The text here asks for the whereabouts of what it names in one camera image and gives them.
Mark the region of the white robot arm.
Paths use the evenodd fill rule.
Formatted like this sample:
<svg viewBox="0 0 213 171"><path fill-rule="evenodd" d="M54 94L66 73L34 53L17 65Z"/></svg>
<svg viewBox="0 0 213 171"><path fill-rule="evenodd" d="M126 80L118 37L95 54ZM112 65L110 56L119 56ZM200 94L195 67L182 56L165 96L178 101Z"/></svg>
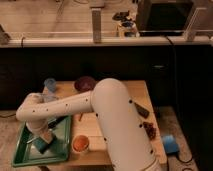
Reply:
<svg viewBox="0 0 213 171"><path fill-rule="evenodd" d="M47 118L94 112L105 138L114 171L162 171L126 86L119 80L99 81L92 91L44 103L30 93L16 112L37 135L48 130Z"/></svg>

